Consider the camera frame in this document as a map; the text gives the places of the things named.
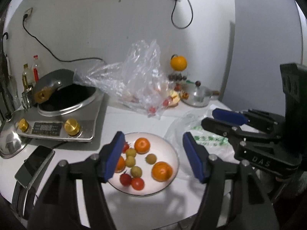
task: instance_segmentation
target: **white plate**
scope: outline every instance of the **white plate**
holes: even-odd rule
[[[135,141],[140,137],[145,137],[150,142],[149,152],[146,154],[137,154],[135,157],[135,165],[139,166],[143,171],[141,178],[145,183],[144,189],[137,191],[134,190],[132,186],[124,187],[120,183],[119,177],[122,173],[124,173],[125,170],[127,170],[127,173],[131,175],[131,168],[128,167],[126,167],[121,173],[114,173],[113,177],[109,179],[109,183],[116,189],[130,195],[149,196],[165,189],[174,180],[178,172],[179,161],[173,146],[161,137],[149,133],[129,133],[125,135],[125,139],[130,144],[131,148],[134,147]],[[173,168],[173,174],[170,179],[165,182],[157,182],[151,177],[151,169],[153,165],[148,164],[145,161],[145,157],[150,153],[153,153],[157,156],[157,162],[166,162]]]

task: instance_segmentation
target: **stainless steel lid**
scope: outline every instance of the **stainless steel lid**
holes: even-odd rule
[[[0,156],[4,159],[17,155],[31,140],[17,134],[18,121],[23,111],[15,111],[6,115],[6,121],[0,128]]]

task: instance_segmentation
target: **pot lid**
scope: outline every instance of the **pot lid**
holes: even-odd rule
[[[18,121],[22,113],[23,111],[19,110],[5,115],[6,120],[0,128],[0,156],[4,159],[17,155],[31,140],[17,134]]]
[[[202,102],[204,101],[205,97],[210,97],[212,95],[212,91],[201,85],[200,81],[196,81],[195,83],[187,83],[184,86],[184,91],[189,94],[189,99],[195,102]]]

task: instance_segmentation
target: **bottle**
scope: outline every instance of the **bottle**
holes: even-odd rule
[[[23,65],[23,72],[22,72],[22,84],[25,90],[30,88],[31,86],[35,86],[33,72],[28,67],[28,64]]]
[[[38,59],[38,55],[33,56],[33,65],[32,65],[32,71],[34,75],[35,82],[38,82],[38,80],[45,75],[45,72],[43,70],[42,64],[40,60]]]

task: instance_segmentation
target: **blue gripper pad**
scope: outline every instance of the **blue gripper pad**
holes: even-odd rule
[[[211,173],[208,163],[209,153],[204,146],[196,143],[190,132],[183,134],[182,142],[195,178],[201,183],[206,183]]]
[[[104,145],[99,152],[100,161],[96,167],[96,173],[104,183],[113,177],[124,143],[125,135],[118,131],[111,143]]]
[[[215,119],[236,125],[243,125],[248,123],[248,119],[243,114],[219,108],[213,110],[212,116]]]

